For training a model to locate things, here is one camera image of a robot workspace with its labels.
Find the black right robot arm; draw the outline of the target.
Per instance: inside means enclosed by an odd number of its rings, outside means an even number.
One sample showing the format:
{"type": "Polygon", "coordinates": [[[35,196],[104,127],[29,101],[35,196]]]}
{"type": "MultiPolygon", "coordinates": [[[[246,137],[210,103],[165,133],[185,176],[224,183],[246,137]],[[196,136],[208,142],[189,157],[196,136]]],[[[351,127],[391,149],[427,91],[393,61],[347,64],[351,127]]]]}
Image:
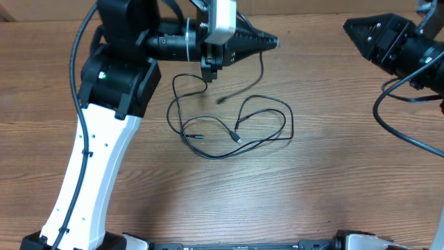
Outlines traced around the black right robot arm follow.
{"type": "Polygon", "coordinates": [[[405,78],[429,64],[411,86],[443,95],[443,59],[432,63],[443,53],[443,43],[434,39],[443,28],[443,0],[418,1],[416,12],[419,25],[389,13],[347,19],[343,28],[366,60],[391,75],[405,78]]]}

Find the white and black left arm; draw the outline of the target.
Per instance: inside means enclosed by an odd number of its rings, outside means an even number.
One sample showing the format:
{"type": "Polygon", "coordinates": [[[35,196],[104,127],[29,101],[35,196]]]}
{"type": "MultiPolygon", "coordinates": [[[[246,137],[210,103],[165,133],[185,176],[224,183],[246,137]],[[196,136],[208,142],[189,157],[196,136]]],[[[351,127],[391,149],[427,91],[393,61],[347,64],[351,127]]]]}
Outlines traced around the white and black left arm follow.
{"type": "Polygon", "coordinates": [[[71,84],[78,114],[76,139],[53,211],[23,249],[151,249],[140,237],[105,229],[119,167],[160,82],[160,61],[198,62],[201,79],[253,54],[276,48],[278,39],[254,28],[235,1],[195,1],[193,19],[175,1],[163,18],[156,1],[98,0],[90,9],[101,24],[89,57],[71,84]]]}

